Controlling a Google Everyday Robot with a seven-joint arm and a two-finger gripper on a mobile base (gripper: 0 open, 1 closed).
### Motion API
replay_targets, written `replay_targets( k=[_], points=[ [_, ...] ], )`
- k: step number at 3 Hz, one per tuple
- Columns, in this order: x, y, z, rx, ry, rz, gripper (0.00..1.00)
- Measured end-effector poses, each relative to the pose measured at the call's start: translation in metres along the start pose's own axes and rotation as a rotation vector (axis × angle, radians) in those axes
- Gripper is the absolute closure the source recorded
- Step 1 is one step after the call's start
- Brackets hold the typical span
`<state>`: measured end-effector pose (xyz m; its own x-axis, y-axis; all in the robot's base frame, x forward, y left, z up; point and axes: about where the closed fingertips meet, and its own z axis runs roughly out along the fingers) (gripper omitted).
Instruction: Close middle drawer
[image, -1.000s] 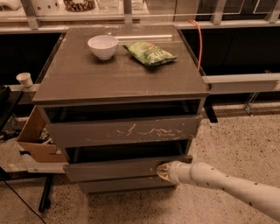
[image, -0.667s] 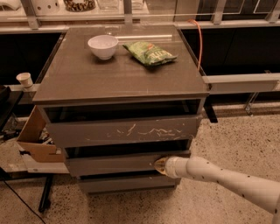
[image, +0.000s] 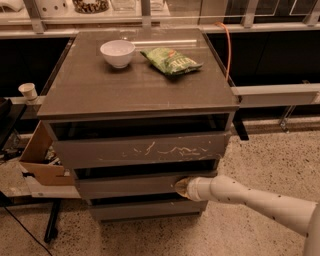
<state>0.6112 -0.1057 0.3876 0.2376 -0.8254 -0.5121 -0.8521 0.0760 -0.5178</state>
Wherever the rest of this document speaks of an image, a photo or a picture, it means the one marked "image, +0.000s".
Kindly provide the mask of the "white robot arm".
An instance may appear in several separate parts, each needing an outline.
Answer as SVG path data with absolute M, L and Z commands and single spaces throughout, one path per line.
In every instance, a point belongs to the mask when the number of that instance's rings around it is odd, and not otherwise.
M 175 191 L 192 201 L 242 204 L 305 238 L 303 256 L 320 256 L 320 203 L 246 187 L 225 175 L 187 177 Z

